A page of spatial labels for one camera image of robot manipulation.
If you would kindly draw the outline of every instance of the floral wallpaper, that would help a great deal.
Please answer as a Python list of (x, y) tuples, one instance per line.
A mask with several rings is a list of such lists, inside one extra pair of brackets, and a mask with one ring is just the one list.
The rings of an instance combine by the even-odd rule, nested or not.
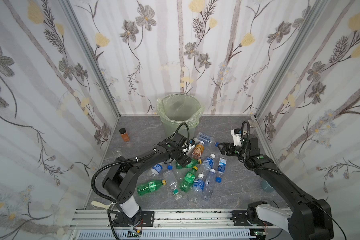
[(206, 114), (253, 115), (314, 1), (70, 3), (121, 114), (187, 93)]
[(360, 0), (327, 4), (275, 91), (258, 120), (284, 173), (360, 239)]
[(116, 119), (58, 2), (0, 1), (0, 239), (67, 239)]

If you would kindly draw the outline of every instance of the table surface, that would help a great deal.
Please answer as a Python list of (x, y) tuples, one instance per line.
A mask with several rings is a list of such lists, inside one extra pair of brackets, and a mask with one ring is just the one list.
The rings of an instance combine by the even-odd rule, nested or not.
[[(217, 142), (232, 142), (231, 130), (240, 128), (244, 120), (248, 117), (201, 117), (200, 123), (196, 128), (195, 135), (198, 132), (203, 132), (215, 138)], [(124, 127), (129, 135), (130, 142), (124, 142), (121, 135), (118, 133), (120, 128)], [(251, 128), (251, 134), (257, 135), (256, 131)], [(117, 123), (115, 133), (110, 141), (108, 151), (103, 161), (103, 166), (113, 163), (115, 148), (120, 148), (125, 158), (134, 157), (147, 152), (152, 149), (154, 144), (165, 138), (164, 127), (161, 120), (157, 116), (153, 117), (121, 117)], [(263, 147), (259, 142), (260, 153), (264, 154)], [(280, 208), (287, 207), (286, 202), (281, 196), (273, 191), (271, 193), (264, 191), (261, 188), (261, 177), (256, 175), (253, 171), (247, 170), (242, 163), (235, 157), (222, 156), (217, 147), (205, 147), (201, 157), (204, 160), (211, 153), (215, 154), (214, 169), (217, 169), (220, 158), (227, 160), (225, 174), (222, 177), (221, 183), (216, 183), (214, 186), (214, 193), (212, 198), (206, 202), (200, 200), (198, 203), (192, 203), (188, 200), (189, 193), (180, 191), (183, 195), (182, 199), (175, 200), (169, 188), (163, 186), (154, 193), (138, 196), (134, 192), (134, 198), (142, 209), (246, 209), (248, 204), (259, 200), (264, 200), (270, 203), (275, 201)], [(189, 169), (178, 170), (178, 182)], [(166, 166), (156, 179), (163, 179), (163, 172), (166, 171)], [(97, 188), (106, 193), (101, 187), (101, 182), (106, 175), (107, 170), (98, 175), (96, 180)], [(148, 171), (139, 176), (137, 184), (148, 182), (152, 178), (148, 176)], [(89, 203), (86, 209), (98, 209), (90, 204), (91, 201), (98, 201), (104, 204), (110, 204), (110, 201), (97, 196), (91, 192)]]

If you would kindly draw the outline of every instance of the trash can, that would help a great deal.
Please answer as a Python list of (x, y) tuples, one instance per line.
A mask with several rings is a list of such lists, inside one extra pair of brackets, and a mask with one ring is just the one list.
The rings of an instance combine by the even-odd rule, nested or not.
[[(166, 137), (172, 135), (180, 123), (185, 122), (189, 127), (190, 138), (193, 138), (195, 128), (205, 109), (194, 96), (183, 93), (174, 93), (163, 99), (157, 99), (156, 107), (161, 122), (163, 122)], [(178, 132), (187, 137), (185, 126), (182, 126)]]

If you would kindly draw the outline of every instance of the yellow flower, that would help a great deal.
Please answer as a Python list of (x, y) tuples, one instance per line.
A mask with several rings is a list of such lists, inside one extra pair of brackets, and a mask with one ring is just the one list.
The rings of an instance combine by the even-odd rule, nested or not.
[(109, 39), (101, 33), (96, 33), (96, 44), (100, 47), (105, 47), (109, 44)]
[(254, 36), (252, 35), (252, 33), (247, 33), (243, 40), (241, 41), (240, 45), (241, 46), (249, 46), (251, 45), (253, 42), (255, 41)]
[(40, 24), (44, 22), (44, 15), (41, 9), (38, 7), (37, 3), (32, 0), (29, 1), (28, 19), (35, 24)]
[(189, 9), (192, 12), (199, 13), (202, 12), (202, 10), (204, 9), (204, 5), (205, 5), (205, 0), (193, 0), (189, 4)]
[(358, 31), (360, 29), (360, 13), (350, 18), (350, 20), (348, 21), (348, 27), (352, 31)]
[(89, 98), (83, 98), (81, 101), (81, 107), (85, 108), (85, 106), (89, 104), (89, 100)]
[(358, 58), (358, 57), (360, 57), (360, 44), (358, 45), (357, 48), (355, 48), (355, 49), (352, 51), (351, 57), (352, 57), (352, 58)]
[(214, 18), (211, 18), (209, 20), (209, 28), (214, 28), (214, 27), (216, 27), (216, 25), (217, 25), (217, 20)]
[(291, 107), (295, 107), (295, 97), (292, 94), (288, 95), (288, 102)]
[(56, 28), (57, 28), (57, 31), (58, 31), (62, 36), (64, 36), (64, 33), (65, 33), (64, 25), (62, 25), (62, 24), (60, 24), (60, 23), (56, 23)]

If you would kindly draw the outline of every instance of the green soda bottle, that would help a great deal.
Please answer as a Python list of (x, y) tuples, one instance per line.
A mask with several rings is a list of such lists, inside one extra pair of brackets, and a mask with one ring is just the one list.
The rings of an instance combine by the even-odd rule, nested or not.
[(194, 166), (184, 177), (184, 180), (180, 184), (180, 189), (183, 192), (188, 192), (193, 185), (193, 180), (195, 179), (195, 174), (197, 172), (197, 167)]
[(154, 192), (161, 188), (162, 185), (166, 185), (166, 181), (163, 180), (152, 180), (147, 183), (141, 184), (137, 186), (137, 193), (139, 196), (142, 196), (144, 194)]
[[(202, 162), (201, 159), (192, 159), (191, 162), (188, 163), (188, 164), (185, 166), (185, 168), (194, 167), (194, 166), (196, 166), (197, 164), (200, 164), (201, 162)], [(182, 169), (183, 167), (176, 162), (176, 168), (177, 168), (177, 169)]]

